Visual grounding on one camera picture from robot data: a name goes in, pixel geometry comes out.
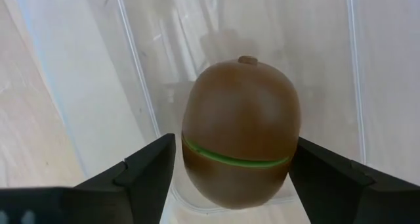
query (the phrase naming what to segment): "transparent plastic bin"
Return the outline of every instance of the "transparent plastic bin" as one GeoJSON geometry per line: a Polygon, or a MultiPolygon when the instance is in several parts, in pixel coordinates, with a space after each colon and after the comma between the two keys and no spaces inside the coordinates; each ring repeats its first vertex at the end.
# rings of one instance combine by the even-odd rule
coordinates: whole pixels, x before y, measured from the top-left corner
{"type": "MultiPolygon", "coordinates": [[[[393,70],[389,62],[403,66],[394,81],[415,82],[412,75],[420,75],[413,50],[420,46],[420,6],[413,0],[387,8],[391,15],[381,12],[389,0],[17,1],[87,177],[165,133],[175,133],[180,146],[184,108],[199,74],[216,62],[253,55],[294,83],[302,137],[420,183],[413,169],[420,162],[408,158],[420,148],[395,145],[416,143],[415,131],[391,129],[394,122],[420,127],[420,99],[412,84],[391,87],[379,77],[393,70]],[[409,31],[385,21],[397,16],[409,31]],[[387,34],[393,38],[384,40],[387,34]],[[392,41],[409,50],[398,51],[392,41]],[[380,89],[410,106],[389,106],[380,89]],[[390,116],[401,110],[413,114],[390,116]]],[[[231,212],[196,190],[179,149],[171,194],[170,206],[190,213],[231,212]]],[[[267,204],[296,199],[288,179],[267,204]]]]}

